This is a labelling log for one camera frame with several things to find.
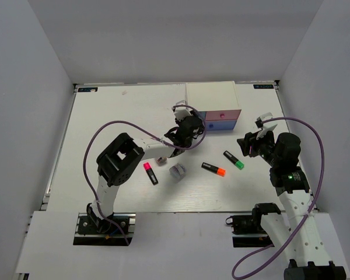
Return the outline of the pink drawer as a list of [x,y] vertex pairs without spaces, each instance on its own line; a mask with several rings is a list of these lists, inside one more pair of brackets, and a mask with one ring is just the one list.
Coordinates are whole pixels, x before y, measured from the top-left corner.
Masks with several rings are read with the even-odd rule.
[[206,121],[230,121],[238,120],[241,109],[238,110],[218,110],[207,111],[205,115]]

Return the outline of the pink cap marker bottle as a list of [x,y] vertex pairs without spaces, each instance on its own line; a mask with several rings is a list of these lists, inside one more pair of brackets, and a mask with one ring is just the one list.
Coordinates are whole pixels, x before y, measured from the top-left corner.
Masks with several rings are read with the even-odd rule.
[[181,180],[186,175],[186,172],[186,168],[180,163],[173,165],[169,169],[169,173],[177,180]]

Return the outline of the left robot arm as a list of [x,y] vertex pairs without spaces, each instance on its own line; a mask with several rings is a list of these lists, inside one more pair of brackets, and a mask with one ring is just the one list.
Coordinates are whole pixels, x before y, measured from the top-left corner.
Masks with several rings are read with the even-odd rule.
[[119,186],[131,177],[143,160],[174,158],[192,148],[193,140],[204,136],[205,123],[194,111],[169,129],[165,138],[169,142],[156,139],[134,139],[126,132],[120,133],[97,157],[99,185],[93,188],[95,199],[87,206],[87,215],[98,233],[107,233],[120,226],[113,219],[114,201]]

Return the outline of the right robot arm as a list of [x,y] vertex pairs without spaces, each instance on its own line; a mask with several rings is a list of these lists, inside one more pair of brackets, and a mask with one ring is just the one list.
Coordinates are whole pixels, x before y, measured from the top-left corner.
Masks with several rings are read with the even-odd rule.
[[251,219],[288,261],[284,279],[346,279],[345,268],[334,264],[317,229],[310,187],[298,165],[300,139],[288,132],[278,137],[272,131],[248,132],[237,143],[244,156],[260,156],[269,164],[270,181],[286,212],[287,225],[275,204],[257,204]]

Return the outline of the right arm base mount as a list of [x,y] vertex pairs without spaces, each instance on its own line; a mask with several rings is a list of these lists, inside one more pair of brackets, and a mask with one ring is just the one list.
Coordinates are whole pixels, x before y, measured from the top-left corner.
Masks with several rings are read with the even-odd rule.
[[232,228],[234,248],[263,248],[273,245],[266,231],[253,223],[252,215],[232,215],[226,218],[225,223]]

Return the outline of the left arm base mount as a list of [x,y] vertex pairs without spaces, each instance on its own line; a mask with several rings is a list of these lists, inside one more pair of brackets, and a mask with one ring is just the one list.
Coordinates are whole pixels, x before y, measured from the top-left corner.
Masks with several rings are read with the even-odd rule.
[[134,236],[136,215],[134,213],[116,213],[111,218],[119,224],[126,235],[128,243],[116,225],[105,220],[102,229],[99,230],[86,213],[80,213],[76,223],[73,245],[128,246]]

